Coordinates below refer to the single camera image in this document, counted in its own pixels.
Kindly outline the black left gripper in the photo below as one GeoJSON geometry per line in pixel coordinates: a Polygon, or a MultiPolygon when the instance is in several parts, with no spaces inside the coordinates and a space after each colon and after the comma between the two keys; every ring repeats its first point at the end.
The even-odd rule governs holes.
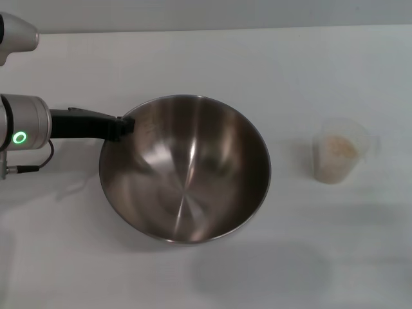
{"type": "Polygon", "coordinates": [[[134,131],[132,117],[113,117],[79,108],[51,109],[50,138],[98,138],[119,142],[134,131]]]}

